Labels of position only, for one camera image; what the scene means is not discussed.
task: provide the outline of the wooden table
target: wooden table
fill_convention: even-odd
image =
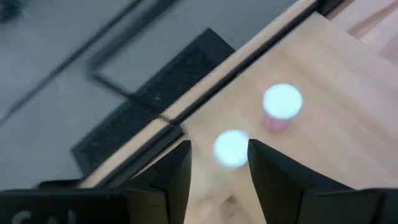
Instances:
[[[242,60],[272,29],[311,2],[298,1],[164,115],[176,116],[222,78],[229,63]],[[264,129],[261,104],[264,91],[276,83],[295,85],[304,98],[301,113],[279,134]],[[186,136],[181,140],[190,139],[193,148],[186,223],[264,223],[249,167],[228,170],[213,157],[213,143],[227,129],[242,129],[250,138],[350,187],[397,187],[396,114],[398,68],[323,16],[312,14],[182,123]],[[146,129],[138,134],[140,141],[149,133]],[[82,187],[95,184],[120,155],[134,153],[137,142],[135,137],[127,143],[121,149],[124,154],[113,155]]]

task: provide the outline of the black mat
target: black mat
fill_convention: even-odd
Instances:
[[[211,29],[200,34],[72,149],[83,174],[94,171],[233,52]]]

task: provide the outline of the pink cup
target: pink cup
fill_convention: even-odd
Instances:
[[[303,97],[296,87],[285,83],[270,87],[262,100],[266,128],[270,131],[285,129],[302,105]]]

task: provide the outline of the gray floor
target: gray floor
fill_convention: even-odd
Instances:
[[[104,71],[134,90],[205,28],[212,28],[238,49],[294,1],[183,0]],[[0,112],[5,113],[126,4],[127,0],[117,4],[105,0],[31,1],[24,17],[0,27]],[[87,51],[0,128],[0,189],[81,177],[70,148],[123,101],[89,82],[85,65],[124,25]]]

